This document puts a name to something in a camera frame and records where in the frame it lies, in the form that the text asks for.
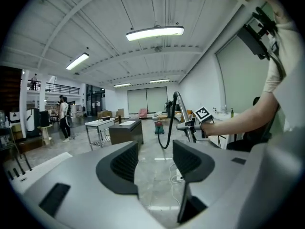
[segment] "railing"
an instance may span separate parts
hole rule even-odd
[[[40,91],[41,82],[28,80],[27,90]],[[80,94],[78,87],[64,86],[52,83],[46,83],[46,92],[62,93],[62,94]]]

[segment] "large window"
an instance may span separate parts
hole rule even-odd
[[[128,91],[128,108],[130,114],[137,114],[140,109],[148,109],[148,113],[164,112],[166,101],[166,87]]]
[[[128,109],[130,114],[137,114],[140,109],[147,108],[146,90],[128,91]]]

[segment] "floor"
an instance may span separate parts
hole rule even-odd
[[[32,167],[37,166],[57,155],[68,152],[72,156],[90,152],[90,145],[85,131],[84,122],[95,120],[96,117],[79,118],[73,121],[72,133],[76,136],[68,143],[63,143],[64,136],[59,130],[57,124],[50,129],[49,134],[53,137],[54,144],[52,146],[43,146],[26,152],[28,161]],[[160,135],[163,146],[166,145],[169,125],[164,124],[165,134]],[[184,181],[173,183],[173,190],[170,183],[171,167],[172,177],[176,175],[176,166],[173,161],[173,139],[187,140],[184,132],[178,131],[174,123],[171,134],[171,142],[167,149],[162,149],[158,143],[158,137],[154,134],[154,121],[151,119],[142,120],[144,145],[139,151],[139,163],[135,170],[134,182],[139,189],[139,199],[143,206],[166,228],[175,228],[178,226],[177,216],[179,212],[179,204],[173,198],[181,201]],[[89,130],[91,141],[98,141],[96,129]],[[25,171],[28,170],[24,160],[20,163]],[[12,170],[14,167],[19,171],[17,164],[11,160],[5,162],[5,169]]]

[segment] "white pillar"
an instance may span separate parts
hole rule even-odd
[[[21,87],[20,87],[20,96],[19,96],[19,114],[20,114],[20,125],[23,138],[27,137],[27,128],[26,128],[26,114],[27,114],[27,86],[28,86],[28,78],[29,71],[22,71],[21,79]]]
[[[35,108],[37,109],[38,108],[38,96],[35,96]]]
[[[46,82],[47,82],[47,78],[45,75],[43,75],[41,78],[40,93],[39,93],[39,111],[45,110],[44,100],[46,97]]]

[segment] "woman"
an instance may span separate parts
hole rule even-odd
[[[60,111],[59,111],[59,116],[60,116],[60,126],[63,135],[65,136],[65,140],[63,140],[64,143],[67,143],[70,141],[70,127],[68,125],[67,121],[67,115],[69,114],[69,105],[67,103],[67,97],[63,97],[61,99],[61,105],[60,105]]]

